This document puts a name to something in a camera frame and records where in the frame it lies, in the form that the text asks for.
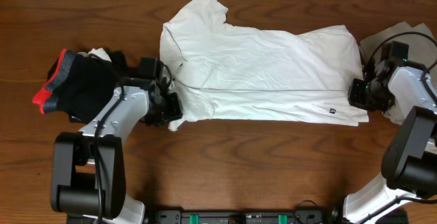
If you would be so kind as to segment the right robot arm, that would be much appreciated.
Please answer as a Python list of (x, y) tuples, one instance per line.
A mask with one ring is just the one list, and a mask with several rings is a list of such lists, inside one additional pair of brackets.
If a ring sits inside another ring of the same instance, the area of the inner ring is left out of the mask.
[(377, 223), (406, 203), (436, 203), (436, 154), (426, 149), (436, 141), (436, 92), (430, 84), (424, 65), (397, 57), (381, 61), (364, 81), (353, 81), (350, 104), (373, 111), (394, 100), (404, 121), (384, 153), (381, 172), (344, 199), (333, 221)]

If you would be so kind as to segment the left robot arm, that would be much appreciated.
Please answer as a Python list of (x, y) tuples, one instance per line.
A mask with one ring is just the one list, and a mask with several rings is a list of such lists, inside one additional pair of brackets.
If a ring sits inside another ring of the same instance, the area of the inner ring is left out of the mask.
[(94, 119), (56, 138), (51, 208), (69, 223), (144, 223), (145, 204), (126, 192), (123, 146), (137, 122), (161, 126), (181, 116), (166, 83), (126, 78)]

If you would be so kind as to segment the white t-shirt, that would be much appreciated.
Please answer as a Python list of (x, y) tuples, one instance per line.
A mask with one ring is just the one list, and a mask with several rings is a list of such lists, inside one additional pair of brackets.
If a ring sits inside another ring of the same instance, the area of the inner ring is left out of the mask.
[(182, 118), (273, 120), (357, 126), (367, 112), (348, 102), (361, 78), (355, 38), (343, 25), (292, 34), (233, 26), (218, 0), (192, 0), (163, 25), (160, 58), (169, 67)]

